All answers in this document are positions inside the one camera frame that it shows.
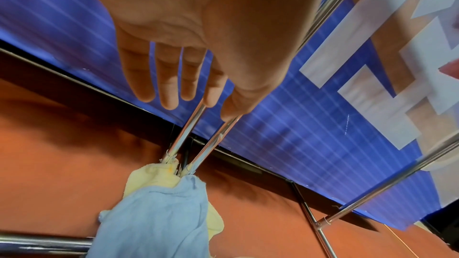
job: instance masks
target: yellow cloth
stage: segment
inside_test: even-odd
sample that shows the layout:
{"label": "yellow cloth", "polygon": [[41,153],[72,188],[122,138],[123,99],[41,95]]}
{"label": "yellow cloth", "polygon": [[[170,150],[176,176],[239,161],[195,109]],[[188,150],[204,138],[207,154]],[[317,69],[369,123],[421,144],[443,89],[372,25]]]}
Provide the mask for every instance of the yellow cloth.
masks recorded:
{"label": "yellow cloth", "polygon": [[[126,182],[123,198],[146,186],[158,185],[168,188],[175,187],[180,181],[180,177],[175,175],[177,166],[178,161],[175,160],[172,163],[151,163],[134,170],[131,172]],[[213,236],[221,233],[225,226],[223,224],[223,219],[210,203],[206,223],[209,232],[209,241]]]}

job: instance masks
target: striped blue fabric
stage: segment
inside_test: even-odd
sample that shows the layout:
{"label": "striped blue fabric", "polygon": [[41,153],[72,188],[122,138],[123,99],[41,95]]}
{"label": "striped blue fabric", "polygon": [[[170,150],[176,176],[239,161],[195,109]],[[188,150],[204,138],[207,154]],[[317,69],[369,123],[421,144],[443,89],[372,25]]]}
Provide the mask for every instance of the striped blue fabric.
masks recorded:
{"label": "striped blue fabric", "polygon": [[[421,155],[415,141],[397,150],[337,93],[366,64],[394,95],[371,41],[320,89],[299,72],[352,7],[351,0],[344,1],[292,61],[283,83],[222,142],[225,148],[339,203]],[[212,57],[206,56],[195,100],[181,100],[177,109],[167,111],[158,99],[145,104],[131,93],[120,68],[113,24],[97,0],[0,0],[0,38],[180,126],[204,93]],[[155,79],[153,58],[151,68]],[[221,101],[197,125],[196,134],[209,138],[221,125],[219,110],[231,90],[229,82]],[[403,229],[439,208],[430,174],[418,172],[359,212]]]}

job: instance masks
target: blue rag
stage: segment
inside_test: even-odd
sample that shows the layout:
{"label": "blue rag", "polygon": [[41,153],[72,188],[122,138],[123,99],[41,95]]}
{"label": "blue rag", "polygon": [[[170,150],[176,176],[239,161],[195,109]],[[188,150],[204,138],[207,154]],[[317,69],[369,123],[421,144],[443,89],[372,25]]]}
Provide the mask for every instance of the blue rag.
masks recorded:
{"label": "blue rag", "polygon": [[195,175],[174,188],[141,188],[101,215],[87,258],[208,258],[207,211],[206,184]]}

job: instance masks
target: orange floor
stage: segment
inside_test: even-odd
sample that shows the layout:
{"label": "orange floor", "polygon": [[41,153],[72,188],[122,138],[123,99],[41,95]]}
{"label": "orange floor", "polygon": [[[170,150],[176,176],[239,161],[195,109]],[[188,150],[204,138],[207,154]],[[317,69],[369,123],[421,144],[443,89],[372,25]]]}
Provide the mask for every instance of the orange floor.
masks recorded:
{"label": "orange floor", "polygon": [[[167,138],[168,132],[158,134]],[[98,213],[120,200],[130,172],[158,160],[161,152],[155,144],[0,81],[0,230],[93,236]],[[244,177],[222,164],[209,159],[197,173],[225,222],[223,233],[211,240],[212,255],[325,257],[292,193],[285,193],[288,186],[266,189],[257,173]],[[318,209],[313,210],[317,218],[330,211],[326,199],[304,194]],[[415,254],[386,226],[357,216],[325,230],[340,258],[459,257],[415,226],[394,232]]]}

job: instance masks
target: finger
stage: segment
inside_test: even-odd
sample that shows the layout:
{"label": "finger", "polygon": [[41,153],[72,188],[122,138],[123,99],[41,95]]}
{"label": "finger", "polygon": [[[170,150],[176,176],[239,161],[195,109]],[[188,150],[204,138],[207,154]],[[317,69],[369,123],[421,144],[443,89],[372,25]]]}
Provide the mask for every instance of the finger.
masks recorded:
{"label": "finger", "polygon": [[124,77],[140,101],[152,101],[155,94],[150,75],[150,42],[129,34],[116,23],[115,31]]}
{"label": "finger", "polygon": [[161,105],[172,110],[178,106],[178,63],[181,47],[156,43],[154,60],[158,78],[158,91]]}
{"label": "finger", "polygon": [[271,88],[247,91],[234,87],[231,95],[223,103],[221,119],[226,122],[239,115],[250,113],[271,91]]}
{"label": "finger", "polygon": [[196,95],[197,81],[207,49],[186,47],[182,55],[182,84],[180,95],[183,100],[193,100]]}
{"label": "finger", "polygon": [[206,105],[206,107],[214,107],[219,101],[227,80],[228,76],[220,69],[219,62],[216,57],[214,57],[210,65],[206,90],[204,91],[204,105]]}

